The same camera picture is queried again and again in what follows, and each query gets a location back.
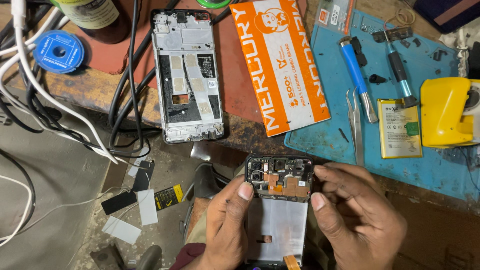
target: desoldering wick spool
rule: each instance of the desoldering wick spool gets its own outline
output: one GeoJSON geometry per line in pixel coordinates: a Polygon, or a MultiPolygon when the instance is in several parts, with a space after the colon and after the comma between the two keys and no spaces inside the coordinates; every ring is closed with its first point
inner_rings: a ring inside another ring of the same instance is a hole
{"type": "Polygon", "coordinates": [[[197,0],[198,4],[207,9],[221,9],[231,0],[197,0]]]}
{"type": "Polygon", "coordinates": [[[84,60],[84,47],[80,40],[63,30],[45,32],[35,40],[35,44],[33,57],[46,71],[69,73],[84,60]]]}

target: blue repair mat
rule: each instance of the blue repair mat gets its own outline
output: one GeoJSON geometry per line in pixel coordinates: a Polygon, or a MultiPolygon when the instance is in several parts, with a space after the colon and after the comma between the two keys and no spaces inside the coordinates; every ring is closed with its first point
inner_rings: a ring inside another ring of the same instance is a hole
{"type": "MultiPolygon", "coordinates": [[[[382,20],[354,11],[351,36],[358,37],[367,58],[367,65],[360,69],[377,113],[378,98],[402,98],[400,85],[388,62],[386,44],[376,43],[370,34],[382,29],[382,20]],[[371,84],[368,77],[372,74],[391,80],[379,85],[371,84]]],[[[342,37],[318,25],[313,28],[311,48],[332,119],[287,133],[285,145],[325,159],[356,164],[345,99],[346,91],[349,88],[353,90],[355,86],[338,44],[342,37]],[[342,137],[339,128],[349,143],[342,137]]],[[[408,49],[400,41],[394,41],[393,45],[404,61],[408,81],[416,98],[420,98],[420,86],[426,79],[458,76],[458,59],[453,49],[418,35],[406,41],[410,43],[408,49]],[[420,42],[418,47],[414,39],[420,42]],[[439,49],[445,51],[446,55],[443,53],[440,61],[435,61],[433,54],[439,49]]],[[[466,166],[466,157],[474,162],[476,147],[470,150],[422,147],[423,158],[382,159],[378,122],[367,123],[363,108],[360,110],[365,167],[369,171],[460,199],[478,200],[479,170],[474,170],[474,164],[466,166]]]]}

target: yellow label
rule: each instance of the yellow label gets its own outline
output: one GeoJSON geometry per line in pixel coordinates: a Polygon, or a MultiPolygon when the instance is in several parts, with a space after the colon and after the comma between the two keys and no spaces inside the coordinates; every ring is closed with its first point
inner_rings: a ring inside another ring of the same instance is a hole
{"type": "Polygon", "coordinates": [[[119,16],[112,0],[57,0],[57,3],[72,22],[86,29],[103,28],[119,16]]]}
{"type": "Polygon", "coordinates": [[[175,195],[177,195],[178,202],[181,202],[181,198],[183,197],[183,191],[181,190],[180,184],[176,184],[173,186],[173,190],[175,190],[175,195]]]}

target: blue screwdriver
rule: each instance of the blue screwdriver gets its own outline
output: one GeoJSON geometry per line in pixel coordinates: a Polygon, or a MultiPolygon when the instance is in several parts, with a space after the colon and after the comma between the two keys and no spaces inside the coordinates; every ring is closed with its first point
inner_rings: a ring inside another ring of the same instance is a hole
{"type": "Polygon", "coordinates": [[[351,37],[343,37],[339,41],[339,44],[342,46],[342,53],[347,61],[348,69],[350,70],[350,74],[353,78],[353,83],[357,87],[365,116],[367,117],[369,123],[375,123],[378,121],[377,114],[375,113],[372,102],[370,101],[370,96],[367,92],[367,86],[365,85],[365,81],[361,75],[360,66],[357,61],[357,57],[355,56],[353,46],[350,43],[351,40],[351,37]]]}

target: dark cloth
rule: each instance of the dark cloth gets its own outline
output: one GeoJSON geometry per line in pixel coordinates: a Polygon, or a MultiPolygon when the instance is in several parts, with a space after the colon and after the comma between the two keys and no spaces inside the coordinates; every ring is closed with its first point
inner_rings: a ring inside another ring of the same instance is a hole
{"type": "Polygon", "coordinates": [[[205,244],[202,243],[189,243],[184,245],[179,254],[177,260],[170,267],[170,270],[180,270],[185,265],[191,263],[196,257],[203,254],[205,251],[205,244]]]}

